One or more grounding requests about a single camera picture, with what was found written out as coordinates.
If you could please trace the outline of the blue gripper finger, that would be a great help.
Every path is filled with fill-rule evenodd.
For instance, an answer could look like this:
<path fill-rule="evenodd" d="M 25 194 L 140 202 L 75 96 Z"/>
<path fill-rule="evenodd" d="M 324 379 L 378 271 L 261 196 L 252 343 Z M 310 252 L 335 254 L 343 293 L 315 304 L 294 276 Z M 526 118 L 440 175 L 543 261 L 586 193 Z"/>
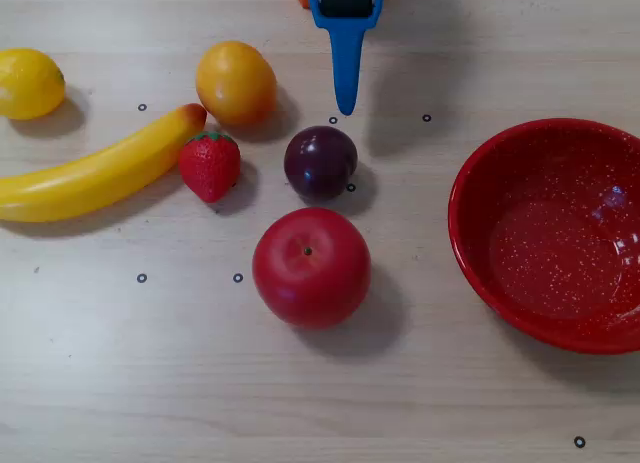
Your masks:
<path fill-rule="evenodd" d="M 329 38 L 337 106 L 349 116 L 357 101 L 364 33 L 342 29 L 330 31 Z"/>

